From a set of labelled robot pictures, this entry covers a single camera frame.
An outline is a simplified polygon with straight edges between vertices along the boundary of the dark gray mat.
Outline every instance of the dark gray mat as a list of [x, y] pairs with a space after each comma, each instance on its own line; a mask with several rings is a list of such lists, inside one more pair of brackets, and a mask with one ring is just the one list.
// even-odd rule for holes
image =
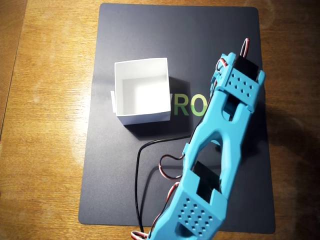
[[[137, 226], [134, 197], [136, 157], [147, 141], [189, 134], [200, 117], [179, 109], [174, 115], [175, 94], [209, 99], [210, 80], [222, 53], [239, 54], [250, 38], [248, 59], [262, 67], [258, 11], [245, 7], [189, 7], [102, 4], [100, 7], [91, 92], [91, 107], [79, 221], [83, 224]], [[171, 121], [124, 127], [112, 111], [114, 63], [145, 59], [168, 59]], [[195, 102], [198, 112], [202, 101]], [[180, 156], [187, 140], [160, 143], [141, 155], [138, 199], [142, 219], [150, 226], [161, 211], [172, 182], [158, 170], [163, 154]], [[242, 146], [242, 162], [229, 199], [221, 230], [273, 233], [275, 213], [265, 95], [260, 94]], [[221, 154], [214, 144], [199, 160], [220, 173]], [[181, 162], [166, 160], [169, 174], [181, 172]]]

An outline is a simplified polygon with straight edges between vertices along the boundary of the square box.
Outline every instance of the square box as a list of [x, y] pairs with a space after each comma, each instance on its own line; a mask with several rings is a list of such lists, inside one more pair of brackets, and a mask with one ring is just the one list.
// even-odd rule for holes
[[167, 58], [116, 62], [115, 112], [123, 125], [169, 121]]

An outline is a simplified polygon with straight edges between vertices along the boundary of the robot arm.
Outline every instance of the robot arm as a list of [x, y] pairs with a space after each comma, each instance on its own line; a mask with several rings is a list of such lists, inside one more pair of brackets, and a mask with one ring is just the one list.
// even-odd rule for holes
[[[214, 237], [226, 218], [241, 161], [241, 145], [265, 77], [258, 66], [241, 55], [236, 58], [231, 52], [221, 56], [211, 79], [206, 113], [182, 152], [183, 173], [172, 202], [157, 219], [154, 230], [144, 237], [150, 240]], [[222, 148], [220, 176], [197, 161], [199, 152], [211, 142]]]

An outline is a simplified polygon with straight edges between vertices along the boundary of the white box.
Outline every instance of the white box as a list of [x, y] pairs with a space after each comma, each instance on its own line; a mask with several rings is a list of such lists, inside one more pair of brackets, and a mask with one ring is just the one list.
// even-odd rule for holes
[[116, 62], [114, 78], [115, 112], [123, 125], [170, 120], [167, 58]]

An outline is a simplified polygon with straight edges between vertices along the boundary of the wooden surface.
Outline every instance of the wooden surface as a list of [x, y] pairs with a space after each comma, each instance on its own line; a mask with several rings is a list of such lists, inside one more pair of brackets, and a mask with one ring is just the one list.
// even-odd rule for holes
[[0, 136], [27, 0], [0, 0]]
[[[134, 2], [258, 8], [276, 231], [215, 239], [320, 239], [319, 1]], [[0, 144], [1, 240], [124, 240], [138, 229], [78, 222], [100, 4], [27, 3]]]

